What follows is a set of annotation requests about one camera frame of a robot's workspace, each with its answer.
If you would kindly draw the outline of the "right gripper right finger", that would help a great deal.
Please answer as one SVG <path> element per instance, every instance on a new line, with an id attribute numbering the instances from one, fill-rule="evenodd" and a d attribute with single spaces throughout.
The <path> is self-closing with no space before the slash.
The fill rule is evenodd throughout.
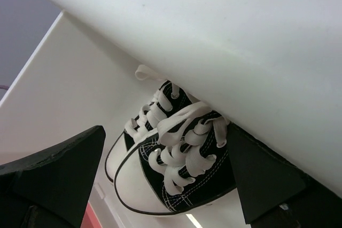
<path id="1" fill-rule="evenodd" d="M 238 126 L 228 126 L 230 162 L 251 227 L 341 227 L 341 198 Z"/>

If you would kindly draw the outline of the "dark pink top drawer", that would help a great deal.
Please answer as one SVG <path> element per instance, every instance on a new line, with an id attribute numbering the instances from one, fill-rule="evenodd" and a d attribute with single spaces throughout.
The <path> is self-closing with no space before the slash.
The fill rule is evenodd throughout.
<path id="1" fill-rule="evenodd" d="M 161 83 L 139 81 L 139 63 L 61 13 L 1 99 L 1 163 L 102 125 L 103 156 Z M 90 205 L 102 227 L 245 227 L 238 192 L 186 215 L 152 217 L 125 208 L 99 164 Z"/>

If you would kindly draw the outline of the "black sneaker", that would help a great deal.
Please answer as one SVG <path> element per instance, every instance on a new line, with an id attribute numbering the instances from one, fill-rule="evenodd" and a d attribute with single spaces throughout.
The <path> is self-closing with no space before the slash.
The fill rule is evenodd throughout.
<path id="1" fill-rule="evenodd" d="M 127 209 L 149 216 L 188 213 L 225 196 L 236 183 L 230 122 L 202 102 L 162 120 L 119 164 L 114 191 Z"/>
<path id="2" fill-rule="evenodd" d="M 151 101 L 141 107 L 137 116 L 126 122 L 123 132 L 112 144 L 104 164 L 105 175 L 110 183 L 114 181 L 121 160 L 135 143 L 156 128 L 160 121 L 199 101 L 146 65 L 139 65 L 135 76 L 140 81 L 151 79 L 162 81 L 163 84 L 154 93 Z"/>

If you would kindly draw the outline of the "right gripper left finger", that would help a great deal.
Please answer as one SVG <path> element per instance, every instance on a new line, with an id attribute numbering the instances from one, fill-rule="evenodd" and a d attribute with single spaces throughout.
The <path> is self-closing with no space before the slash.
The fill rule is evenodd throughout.
<path id="1" fill-rule="evenodd" d="M 1 165 L 1 227 L 80 227 L 105 137 L 96 125 Z"/>

